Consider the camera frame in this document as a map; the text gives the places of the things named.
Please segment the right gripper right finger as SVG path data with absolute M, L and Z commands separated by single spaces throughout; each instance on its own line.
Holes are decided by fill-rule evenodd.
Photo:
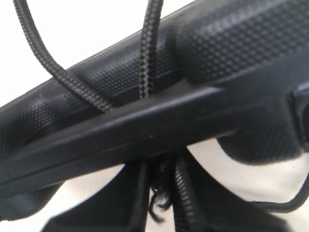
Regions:
M 283 232 L 285 221 L 216 181 L 187 148 L 176 157 L 176 231 Z

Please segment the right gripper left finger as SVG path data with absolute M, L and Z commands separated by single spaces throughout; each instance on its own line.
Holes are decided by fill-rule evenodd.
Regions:
M 149 201 L 147 164 L 127 164 L 80 205 L 53 217 L 45 232 L 143 232 Z

